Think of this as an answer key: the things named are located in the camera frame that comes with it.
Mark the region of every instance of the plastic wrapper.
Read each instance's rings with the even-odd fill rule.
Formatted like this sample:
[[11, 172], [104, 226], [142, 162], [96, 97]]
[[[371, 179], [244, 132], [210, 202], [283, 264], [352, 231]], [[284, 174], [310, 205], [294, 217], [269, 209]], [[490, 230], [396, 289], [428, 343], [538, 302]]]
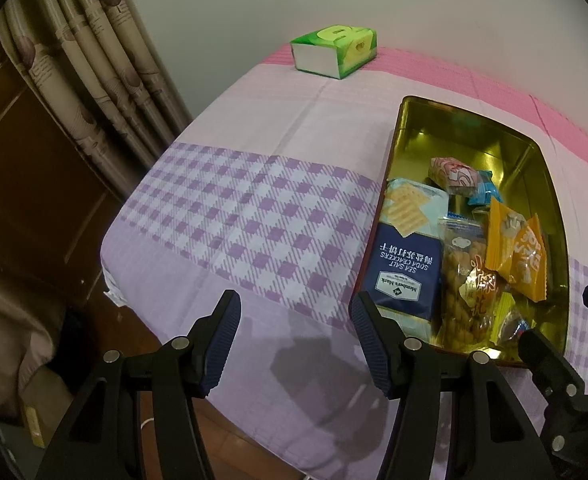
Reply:
[[492, 199], [488, 227], [487, 269], [496, 270], [534, 302], [547, 297], [548, 254], [538, 215], [523, 216]]
[[487, 230], [490, 223], [489, 209], [487, 207], [477, 207], [473, 209], [472, 218], [474, 219], [474, 222], [478, 222], [483, 226], [483, 232], [487, 235]]
[[471, 352], [488, 345], [499, 282], [496, 273], [484, 267], [487, 241], [480, 224], [450, 218], [440, 224], [444, 245], [440, 342], [448, 350]]
[[427, 176], [447, 194], [472, 196], [478, 186], [478, 171], [451, 156], [437, 156], [430, 160]]
[[538, 215], [530, 218], [514, 244], [508, 282], [535, 303], [548, 295], [548, 254], [545, 250]]
[[514, 244], [524, 225], [525, 217], [522, 214], [513, 211], [496, 199], [491, 201], [485, 266], [497, 271], [508, 282], [512, 269]]
[[394, 226], [379, 222], [372, 253], [360, 284], [379, 308], [407, 336], [429, 342], [439, 290], [441, 248], [438, 238], [412, 233], [402, 237]]
[[496, 189], [496, 186], [492, 182], [492, 172], [479, 170], [478, 185], [476, 186], [474, 195], [469, 198], [468, 204], [473, 206], [490, 205], [492, 197], [497, 199], [498, 202], [503, 202], [501, 194], [498, 192], [498, 189]]
[[516, 308], [516, 302], [509, 292], [501, 294], [495, 309], [494, 326], [490, 342], [499, 347], [515, 345], [520, 335], [530, 329], [530, 324]]
[[395, 178], [388, 182], [379, 220], [393, 225], [402, 237], [416, 232], [439, 237], [439, 218], [448, 211], [448, 195], [421, 182]]

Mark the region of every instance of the beige patterned curtain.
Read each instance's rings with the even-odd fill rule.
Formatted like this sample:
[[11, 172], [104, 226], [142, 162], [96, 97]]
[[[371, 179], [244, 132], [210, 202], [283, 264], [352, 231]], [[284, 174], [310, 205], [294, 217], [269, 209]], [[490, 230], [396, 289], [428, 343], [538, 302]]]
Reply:
[[189, 124], [125, 0], [8, 0], [0, 41], [52, 116], [123, 196]]

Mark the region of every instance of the bed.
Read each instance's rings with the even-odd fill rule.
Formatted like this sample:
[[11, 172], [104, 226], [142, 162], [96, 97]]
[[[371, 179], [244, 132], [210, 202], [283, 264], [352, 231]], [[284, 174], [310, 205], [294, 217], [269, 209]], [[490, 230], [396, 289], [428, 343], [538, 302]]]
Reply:
[[[588, 393], [588, 135], [533, 96], [465, 68], [379, 48], [344, 80], [298, 72], [288, 47], [216, 99], [171, 145], [107, 232], [110, 296], [162, 342], [211, 312], [226, 288], [243, 315], [209, 400], [318, 480], [374, 478], [396, 414], [347, 315], [404, 96], [483, 114], [534, 139], [567, 235], [565, 357]], [[529, 372], [504, 370], [535, 427]], [[450, 402], [443, 396], [446, 407]], [[433, 478], [442, 478], [448, 416]]]

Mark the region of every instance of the white wall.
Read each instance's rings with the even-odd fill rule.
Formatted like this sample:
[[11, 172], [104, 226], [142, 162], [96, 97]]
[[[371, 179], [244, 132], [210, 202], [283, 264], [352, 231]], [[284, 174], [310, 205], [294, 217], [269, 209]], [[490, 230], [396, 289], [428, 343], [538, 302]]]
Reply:
[[530, 92], [588, 132], [584, 0], [132, 0], [195, 116], [290, 39], [333, 23]]

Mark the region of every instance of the cracker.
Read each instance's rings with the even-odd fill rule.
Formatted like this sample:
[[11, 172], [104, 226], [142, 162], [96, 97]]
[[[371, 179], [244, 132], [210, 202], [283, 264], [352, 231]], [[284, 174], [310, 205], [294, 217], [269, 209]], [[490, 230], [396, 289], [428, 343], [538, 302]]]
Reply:
[[427, 224], [427, 216], [410, 197], [395, 201], [386, 208], [388, 222], [401, 233], [403, 238], [415, 232], [419, 227]]
[[406, 197], [412, 199], [416, 205], [421, 206], [430, 201], [429, 197], [420, 189], [415, 188], [412, 184], [405, 182], [401, 186], [387, 193], [387, 198], [397, 202]]

